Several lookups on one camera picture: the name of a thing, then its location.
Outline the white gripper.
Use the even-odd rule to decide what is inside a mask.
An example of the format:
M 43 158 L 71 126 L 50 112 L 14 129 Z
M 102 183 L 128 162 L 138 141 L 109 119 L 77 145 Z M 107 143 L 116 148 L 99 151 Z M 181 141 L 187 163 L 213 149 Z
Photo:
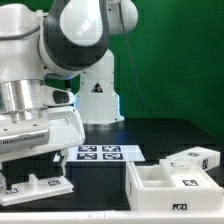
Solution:
M 0 162 L 58 151 L 61 175 L 66 175 L 67 148 L 81 145 L 85 133 L 72 106 L 48 108 L 42 118 L 11 123 L 0 121 Z

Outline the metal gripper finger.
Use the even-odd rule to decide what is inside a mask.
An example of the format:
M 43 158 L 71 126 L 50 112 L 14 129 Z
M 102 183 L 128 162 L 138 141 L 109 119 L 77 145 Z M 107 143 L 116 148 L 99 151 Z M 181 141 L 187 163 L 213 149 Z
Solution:
M 0 172 L 0 189 L 7 190 L 7 183 L 6 183 L 6 178 L 4 175 Z

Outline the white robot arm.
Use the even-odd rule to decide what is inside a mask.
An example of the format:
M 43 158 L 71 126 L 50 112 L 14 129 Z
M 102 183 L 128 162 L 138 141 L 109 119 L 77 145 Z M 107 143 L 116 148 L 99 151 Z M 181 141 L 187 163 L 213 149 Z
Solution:
M 84 124 L 119 120 L 109 41 L 137 21 L 132 0 L 0 6 L 0 196 L 72 190 L 53 159 L 84 142 Z

